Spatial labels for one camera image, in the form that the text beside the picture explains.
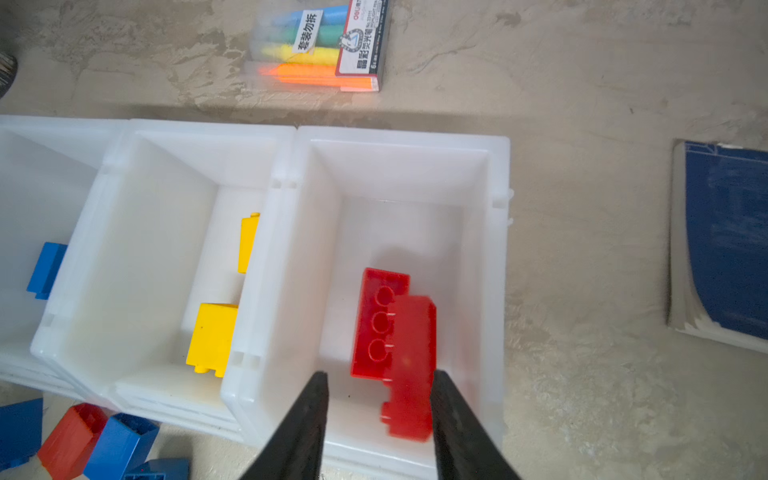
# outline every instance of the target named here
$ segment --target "notebook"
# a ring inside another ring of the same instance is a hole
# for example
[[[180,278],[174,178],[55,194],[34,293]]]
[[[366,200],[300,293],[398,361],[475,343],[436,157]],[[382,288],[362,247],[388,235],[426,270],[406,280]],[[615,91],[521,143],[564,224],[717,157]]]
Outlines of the notebook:
[[[674,148],[669,325],[768,353],[768,153]]]

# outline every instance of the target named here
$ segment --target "red lego brick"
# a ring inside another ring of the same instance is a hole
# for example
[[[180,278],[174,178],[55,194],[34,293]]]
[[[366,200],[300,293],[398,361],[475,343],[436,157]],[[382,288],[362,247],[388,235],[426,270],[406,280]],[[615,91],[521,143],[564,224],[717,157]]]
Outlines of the red lego brick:
[[[392,363],[384,343],[386,336],[392,331],[387,306],[396,295],[406,295],[410,284],[410,275],[404,273],[373,268],[363,271],[355,350],[352,357],[353,377],[384,379],[384,370]]]
[[[437,309],[428,296],[408,294],[410,280],[404,273],[363,272],[351,375],[390,388],[381,420],[391,436],[426,442],[432,434]]]
[[[97,406],[81,403],[67,410],[38,452],[53,480],[82,475],[106,424],[107,416]]]
[[[437,309],[428,296],[405,295],[395,297],[389,312],[392,365],[384,384],[390,395],[381,419],[391,436],[426,442],[432,434],[429,393],[437,368]]]

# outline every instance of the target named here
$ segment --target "white plastic bin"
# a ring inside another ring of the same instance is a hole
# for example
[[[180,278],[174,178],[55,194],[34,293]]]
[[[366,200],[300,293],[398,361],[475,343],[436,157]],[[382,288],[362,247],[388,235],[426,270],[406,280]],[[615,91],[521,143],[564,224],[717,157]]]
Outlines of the white plastic bin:
[[[270,244],[295,134],[131,120],[98,172],[32,352],[102,405],[241,440],[221,379],[195,373],[187,350],[201,303],[240,301],[241,219],[261,213],[254,253]]]
[[[285,224],[265,264],[274,281],[246,283],[222,388],[248,442],[266,442],[320,369],[326,464],[436,477],[432,441],[387,436],[388,389],[349,375],[370,266],[410,274],[411,294],[435,302],[438,367],[500,445],[509,151],[505,137],[299,129]]]
[[[43,244],[69,243],[124,123],[0,116],[0,379],[81,398],[29,352],[47,301],[26,288]]]

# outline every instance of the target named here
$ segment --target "blue block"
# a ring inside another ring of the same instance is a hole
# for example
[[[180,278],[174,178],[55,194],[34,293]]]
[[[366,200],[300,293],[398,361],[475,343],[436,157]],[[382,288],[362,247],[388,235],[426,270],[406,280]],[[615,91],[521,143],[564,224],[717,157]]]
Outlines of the blue block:
[[[186,458],[159,458],[129,471],[124,480],[187,480],[190,461]]]
[[[35,271],[32,272],[32,278],[29,279],[27,291],[37,293],[36,299],[47,300],[51,295],[53,282],[56,280],[58,268],[64,259],[64,253],[67,246],[61,243],[45,242],[43,250],[38,257],[38,263],[35,265]]]
[[[159,428],[141,417],[118,413],[101,432],[83,472],[90,480],[122,480],[147,460]]]
[[[43,399],[0,408],[0,472],[29,461],[40,449]]]

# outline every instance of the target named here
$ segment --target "concrete floor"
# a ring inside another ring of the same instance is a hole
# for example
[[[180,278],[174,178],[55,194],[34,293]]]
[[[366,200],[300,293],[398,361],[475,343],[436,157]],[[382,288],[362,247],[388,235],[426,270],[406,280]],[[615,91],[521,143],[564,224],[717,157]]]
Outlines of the concrete floor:
[[[768,478],[768,357],[664,324],[674,139],[768,148],[764,0],[393,0],[380,94],[247,88],[264,3],[6,2],[0,112],[509,136],[506,458],[526,480]],[[165,425],[160,451],[195,479],[256,454]]]

